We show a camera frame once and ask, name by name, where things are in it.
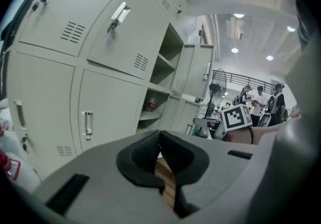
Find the ceiling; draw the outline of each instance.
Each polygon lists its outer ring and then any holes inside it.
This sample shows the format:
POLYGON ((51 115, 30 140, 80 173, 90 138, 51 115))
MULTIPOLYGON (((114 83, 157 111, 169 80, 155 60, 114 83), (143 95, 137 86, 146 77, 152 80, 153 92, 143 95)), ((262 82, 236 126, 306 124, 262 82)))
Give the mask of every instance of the ceiling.
POLYGON ((271 71, 286 74, 301 51, 297 31, 287 26, 298 26, 295 0, 188 0, 194 16, 205 15, 212 41, 218 44, 219 59, 246 61, 271 71), (226 20, 233 13, 245 14, 241 41, 229 39, 226 20), (239 53, 231 52, 238 48, 239 53))

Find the electric fan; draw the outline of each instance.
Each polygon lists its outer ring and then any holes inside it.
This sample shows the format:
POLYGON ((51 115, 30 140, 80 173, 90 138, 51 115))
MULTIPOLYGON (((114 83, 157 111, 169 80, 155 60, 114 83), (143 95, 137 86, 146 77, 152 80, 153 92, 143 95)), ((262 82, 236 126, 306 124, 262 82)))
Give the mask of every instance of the electric fan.
MULTIPOLYGON (((226 74, 223 69, 218 69, 213 73, 212 83, 210 84, 210 100, 207 105, 204 119, 207 119, 210 109, 214 109, 220 105, 223 100, 223 96, 226 92, 226 74)), ((195 132, 196 136, 206 138, 208 133, 206 130, 200 128, 195 132)))

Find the backpack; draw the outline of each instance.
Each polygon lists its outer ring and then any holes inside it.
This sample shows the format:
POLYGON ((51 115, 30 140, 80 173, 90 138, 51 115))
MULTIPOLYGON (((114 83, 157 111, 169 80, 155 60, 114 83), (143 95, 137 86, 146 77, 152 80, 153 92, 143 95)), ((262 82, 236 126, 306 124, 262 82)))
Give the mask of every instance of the backpack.
POLYGON ((267 113, 274 114, 276 113, 278 106, 277 106, 277 99, 278 97, 282 95, 282 93, 278 93, 277 95, 272 95, 270 99, 267 101, 266 107, 267 107, 267 113))
POLYGON ((237 95, 233 100, 232 100, 232 105, 238 105, 240 104, 240 97, 237 95))

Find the black railing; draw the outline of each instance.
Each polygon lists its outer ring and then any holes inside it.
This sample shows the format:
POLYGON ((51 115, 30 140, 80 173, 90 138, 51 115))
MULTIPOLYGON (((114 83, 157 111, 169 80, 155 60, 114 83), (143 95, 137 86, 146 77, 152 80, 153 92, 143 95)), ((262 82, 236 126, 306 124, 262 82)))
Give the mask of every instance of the black railing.
MULTIPOLYGON (((230 72, 225 72, 226 75, 226 81, 237 84, 237 85, 250 85, 253 89, 256 89, 258 86, 263 86, 263 92, 273 94, 274 93, 274 87, 275 85, 271 83, 264 82, 262 80, 248 77, 248 76, 243 76, 235 73, 230 73, 230 72)), ((212 82, 214 79, 222 80, 224 81, 224 72, 223 71, 216 71, 213 70, 213 77, 212 77, 212 82)))

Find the bottle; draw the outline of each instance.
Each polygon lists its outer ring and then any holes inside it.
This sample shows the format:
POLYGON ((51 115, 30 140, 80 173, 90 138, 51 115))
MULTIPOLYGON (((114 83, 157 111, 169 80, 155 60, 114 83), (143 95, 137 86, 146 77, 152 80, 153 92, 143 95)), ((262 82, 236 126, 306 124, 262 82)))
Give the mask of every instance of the bottle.
POLYGON ((11 182, 24 188, 29 193, 34 192, 41 183, 36 171, 27 162, 13 153, 4 153, 1 149, 0 166, 11 182))
POLYGON ((156 98, 155 95, 153 95, 150 99, 149 102, 147 104, 147 111, 154 111, 155 110, 155 105, 156 105, 156 98))

